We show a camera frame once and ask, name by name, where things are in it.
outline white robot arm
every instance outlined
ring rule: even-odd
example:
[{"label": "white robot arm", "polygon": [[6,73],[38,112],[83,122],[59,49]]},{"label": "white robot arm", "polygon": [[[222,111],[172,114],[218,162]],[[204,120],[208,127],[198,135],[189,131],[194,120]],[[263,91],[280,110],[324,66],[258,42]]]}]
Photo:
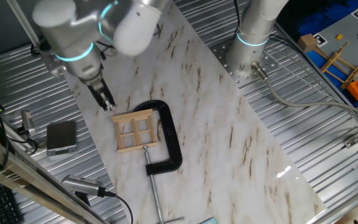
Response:
[{"label": "white robot arm", "polygon": [[167,0],[41,0],[33,20],[56,58],[78,77],[104,110],[115,102],[102,78],[101,56],[93,42],[108,40],[118,52],[135,56],[153,37]]}]

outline marble board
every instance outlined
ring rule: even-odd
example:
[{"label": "marble board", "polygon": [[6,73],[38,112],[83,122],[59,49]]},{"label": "marble board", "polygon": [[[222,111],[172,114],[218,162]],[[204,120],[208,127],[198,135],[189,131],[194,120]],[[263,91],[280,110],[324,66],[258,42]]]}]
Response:
[{"label": "marble board", "polygon": [[[134,223],[157,223],[157,211],[144,152],[117,152],[111,116],[148,100],[169,105],[183,156],[177,171],[155,176],[164,220],[298,224],[326,209],[174,3],[159,24],[162,31],[145,52],[103,62],[117,103],[113,113],[104,112],[78,79],[65,75]],[[158,162],[168,154],[158,114],[153,117],[159,144],[149,154]]]}]

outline black cable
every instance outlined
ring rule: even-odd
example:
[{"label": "black cable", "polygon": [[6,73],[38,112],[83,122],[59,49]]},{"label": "black cable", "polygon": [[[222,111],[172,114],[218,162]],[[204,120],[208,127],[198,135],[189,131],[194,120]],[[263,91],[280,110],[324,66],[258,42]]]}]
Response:
[{"label": "black cable", "polygon": [[128,203],[127,203],[124,199],[122,199],[122,198],[121,198],[120,196],[118,196],[117,194],[112,193],[112,192],[108,192],[108,191],[105,191],[105,192],[104,192],[104,195],[105,195],[105,196],[108,196],[108,197],[116,197],[116,198],[118,198],[120,201],[122,201],[122,202],[126,205],[126,207],[128,208],[129,214],[131,215],[131,224],[134,224],[134,216],[133,216],[133,214],[132,214],[132,210],[131,210],[131,208],[129,207]]},{"label": "black cable", "polygon": [[98,44],[100,44],[100,45],[103,45],[103,46],[105,46],[105,47],[107,47],[107,48],[112,48],[112,49],[115,49],[115,47],[113,46],[113,45],[109,45],[109,44],[105,44],[105,43],[103,43],[103,42],[100,42],[100,41],[96,41],[96,43],[98,43]]},{"label": "black cable", "polygon": [[21,144],[29,143],[30,145],[32,145],[34,150],[29,155],[33,155],[38,150],[38,143],[36,141],[34,141],[33,139],[31,139],[28,135],[27,135],[27,139],[25,141],[19,141],[19,140],[13,139],[13,138],[9,138],[9,139],[11,141],[14,141],[17,143],[21,143]]},{"label": "black cable", "polygon": [[236,36],[236,34],[239,32],[239,27],[240,27],[240,10],[239,10],[239,5],[237,0],[233,0],[234,2],[234,8],[236,9],[236,14],[237,14],[237,27],[236,27],[236,31],[234,31],[234,36]]},{"label": "black cable", "polygon": [[160,35],[160,32],[161,32],[160,25],[157,24],[157,31],[153,35]]},{"label": "black cable", "polygon": [[100,41],[96,41],[96,43],[100,44],[100,45],[103,45],[105,46],[105,48],[103,50],[100,50],[99,47],[97,45],[96,48],[98,49],[100,55],[102,56],[102,59],[105,60],[106,59],[106,56],[109,56],[109,57],[113,57],[114,55],[109,55],[109,54],[106,54],[104,53],[105,51],[107,51],[108,49],[116,49],[113,45],[108,45],[108,44],[105,44],[103,42],[100,42]]}]

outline black clip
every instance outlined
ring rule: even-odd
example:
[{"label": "black clip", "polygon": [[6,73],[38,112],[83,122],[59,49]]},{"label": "black clip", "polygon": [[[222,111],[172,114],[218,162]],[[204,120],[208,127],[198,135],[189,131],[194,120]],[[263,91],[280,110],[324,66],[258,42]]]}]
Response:
[{"label": "black clip", "polygon": [[144,102],[137,106],[134,111],[136,112],[148,109],[156,110],[160,114],[161,126],[164,131],[165,143],[167,143],[169,159],[167,161],[146,165],[147,176],[175,171],[179,169],[183,159],[181,157],[177,131],[175,130],[175,124],[172,120],[171,111],[169,110],[168,105],[161,100]]}]

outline metal rod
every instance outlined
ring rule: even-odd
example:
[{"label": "metal rod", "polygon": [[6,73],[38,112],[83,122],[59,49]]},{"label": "metal rod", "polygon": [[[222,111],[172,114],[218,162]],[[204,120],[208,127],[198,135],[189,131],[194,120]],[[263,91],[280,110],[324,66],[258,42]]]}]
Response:
[{"label": "metal rod", "polygon": [[37,34],[35,34],[33,28],[31,27],[29,21],[27,20],[26,16],[24,15],[17,1],[16,0],[6,0],[6,1],[8,5],[11,7],[15,16],[17,17],[17,20],[22,25],[25,33],[29,36],[29,39],[31,40],[32,44],[38,47],[40,40],[38,39]]},{"label": "metal rod", "polygon": [[[146,157],[146,163],[151,164],[149,152],[147,152],[148,148],[149,148],[148,146],[143,146],[144,155]],[[157,188],[155,187],[154,175],[150,175],[150,180],[152,181],[152,188],[153,188],[155,205],[157,207],[158,219],[160,220],[160,224],[164,224],[164,222],[162,220],[161,206],[160,206],[160,202],[158,200]]]},{"label": "metal rod", "polygon": [[164,224],[172,224],[172,223],[177,223],[177,222],[182,222],[182,221],[185,221],[185,217],[176,218],[174,220],[167,221]]}]

